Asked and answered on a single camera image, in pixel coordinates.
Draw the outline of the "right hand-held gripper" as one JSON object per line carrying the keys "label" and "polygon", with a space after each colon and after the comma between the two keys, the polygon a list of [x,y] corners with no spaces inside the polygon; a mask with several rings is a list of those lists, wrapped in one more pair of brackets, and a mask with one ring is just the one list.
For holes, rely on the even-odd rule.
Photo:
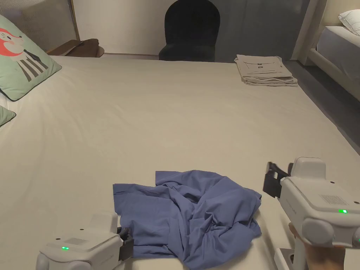
{"label": "right hand-held gripper", "polygon": [[[263,191],[277,198],[305,243],[321,247],[360,248],[360,203],[335,182],[326,180],[326,165],[319,158],[299,157],[281,170],[268,162]],[[277,248],[279,270],[307,270],[305,247]]]}

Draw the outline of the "person's right hand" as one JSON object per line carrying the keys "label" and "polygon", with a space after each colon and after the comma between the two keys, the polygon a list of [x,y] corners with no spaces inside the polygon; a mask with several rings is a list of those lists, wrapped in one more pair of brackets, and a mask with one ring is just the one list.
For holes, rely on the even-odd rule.
{"label": "person's right hand", "polygon": [[306,261],[309,270],[343,270],[346,249],[342,246],[321,247],[304,242],[292,223],[288,224],[291,233],[305,247]]}

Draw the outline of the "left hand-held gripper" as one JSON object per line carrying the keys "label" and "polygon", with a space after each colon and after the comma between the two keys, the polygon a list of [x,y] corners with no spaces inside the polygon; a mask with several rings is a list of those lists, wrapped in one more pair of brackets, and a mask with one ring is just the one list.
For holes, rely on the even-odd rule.
{"label": "left hand-held gripper", "polygon": [[37,270],[114,270],[133,257],[131,229],[115,212],[95,213],[88,227],[57,237],[37,255]]}

